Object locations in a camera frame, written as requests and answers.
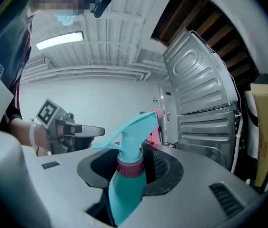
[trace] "teal spray bottle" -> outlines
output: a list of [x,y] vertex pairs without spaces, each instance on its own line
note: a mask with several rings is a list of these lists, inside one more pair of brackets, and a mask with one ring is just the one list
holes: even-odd
[[[109,185],[111,212],[117,226],[141,202],[142,189],[147,185],[147,178],[140,144],[157,126],[157,114],[147,112],[126,122],[105,141],[92,144],[92,148],[120,150],[117,171]],[[120,133],[120,145],[111,143]]]

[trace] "metal panel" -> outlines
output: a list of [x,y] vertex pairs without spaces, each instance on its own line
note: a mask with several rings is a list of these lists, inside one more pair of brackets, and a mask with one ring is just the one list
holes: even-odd
[[164,53],[178,114],[228,104],[217,68],[202,46],[186,29]]
[[178,149],[205,155],[228,170],[235,151],[236,107],[178,117]]

